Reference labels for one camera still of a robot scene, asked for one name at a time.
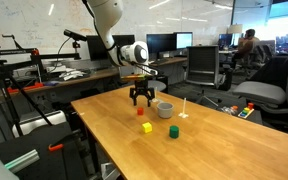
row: black cable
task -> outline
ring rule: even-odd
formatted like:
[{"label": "black cable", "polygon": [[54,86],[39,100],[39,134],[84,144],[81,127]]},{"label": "black cable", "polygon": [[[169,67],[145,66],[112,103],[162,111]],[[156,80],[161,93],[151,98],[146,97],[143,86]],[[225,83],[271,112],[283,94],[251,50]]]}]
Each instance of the black cable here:
[{"label": "black cable", "polygon": [[91,16],[94,18],[94,14],[90,8],[90,6],[87,4],[87,1],[86,0],[82,0],[83,4],[85,5],[87,11],[91,14]]},{"label": "black cable", "polygon": [[[68,40],[70,40],[70,39],[71,39],[71,37],[67,38],[66,41],[63,42],[63,44],[61,45],[60,49],[59,49],[58,52],[57,52],[57,55],[60,54],[60,51],[61,51],[62,47],[63,47],[64,44],[65,44]],[[47,74],[50,74],[51,72],[53,72],[53,71],[57,68],[58,61],[59,61],[59,60],[58,60],[58,57],[57,57],[57,58],[56,58],[56,61],[55,61],[55,67],[54,67],[54,69],[52,69],[52,70],[50,70],[49,72],[45,73],[46,75],[47,75]]]}]

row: wall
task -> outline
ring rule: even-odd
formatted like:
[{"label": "wall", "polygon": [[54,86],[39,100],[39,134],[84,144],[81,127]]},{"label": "wall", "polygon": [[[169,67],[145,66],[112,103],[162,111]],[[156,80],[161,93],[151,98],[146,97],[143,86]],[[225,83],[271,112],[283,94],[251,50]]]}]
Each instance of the wall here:
[{"label": "wall", "polygon": [[[148,33],[192,31],[194,45],[209,45],[217,42],[218,34],[225,33],[231,21],[231,10],[216,8],[208,1],[172,0],[149,10],[159,2],[161,0],[124,0],[123,15],[112,28],[113,34],[135,34],[136,40],[146,41]],[[221,2],[232,5],[233,0]],[[51,3],[54,9],[49,16]],[[42,54],[57,53],[67,39],[63,35],[65,29],[83,35],[96,34],[93,20],[81,0],[0,0],[1,49],[15,48],[12,39],[2,38],[2,34],[13,34],[24,48],[38,48]],[[61,52],[74,52],[72,41],[67,42]],[[82,58],[89,58],[85,42],[81,42],[79,52]],[[15,63],[29,59],[29,55],[3,58]]]}]

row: green block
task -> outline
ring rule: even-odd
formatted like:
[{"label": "green block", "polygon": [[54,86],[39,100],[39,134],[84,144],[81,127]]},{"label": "green block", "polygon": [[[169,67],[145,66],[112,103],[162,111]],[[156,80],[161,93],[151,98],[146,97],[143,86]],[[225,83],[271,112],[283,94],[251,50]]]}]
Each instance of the green block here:
[{"label": "green block", "polygon": [[179,128],[177,126],[170,127],[170,137],[173,139],[178,138],[179,136]]}]

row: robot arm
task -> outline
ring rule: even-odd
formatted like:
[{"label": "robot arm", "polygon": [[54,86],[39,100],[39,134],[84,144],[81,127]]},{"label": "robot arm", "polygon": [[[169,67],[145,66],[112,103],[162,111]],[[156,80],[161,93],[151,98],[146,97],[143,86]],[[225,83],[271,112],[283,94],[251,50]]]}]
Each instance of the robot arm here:
[{"label": "robot arm", "polygon": [[135,65],[135,73],[151,70],[148,66],[148,48],[145,42],[119,47],[111,34],[111,28],[119,21],[123,12],[122,0],[87,0],[94,13],[94,26],[101,37],[114,66]]}]

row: tripod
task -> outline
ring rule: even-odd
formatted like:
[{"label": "tripod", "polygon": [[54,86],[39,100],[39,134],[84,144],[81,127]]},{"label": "tripod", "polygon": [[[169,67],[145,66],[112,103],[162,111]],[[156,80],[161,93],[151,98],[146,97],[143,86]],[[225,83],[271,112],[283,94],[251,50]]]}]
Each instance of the tripod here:
[{"label": "tripod", "polygon": [[48,118],[43,114],[43,112],[38,108],[38,105],[34,103],[34,101],[27,95],[27,93],[21,88],[21,86],[17,83],[17,81],[13,78],[13,76],[4,69],[4,62],[6,60],[0,60],[0,89],[2,90],[2,94],[4,96],[5,102],[9,108],[10,114],[13,118],[14,125],[18,131],[20,136],[23,136],[23,132],[20,127],[20,118],[18,113],[16,112],[15,106],[12,102],[11,96],[7,91],[6,79],[9,79],[14,86],[19,89],[21,94],[28,100],[28,102],[34,107],[34,109],[43,117],[43,119],[47,122],[48,125],[52,125],[52,123],[48,120]]}]

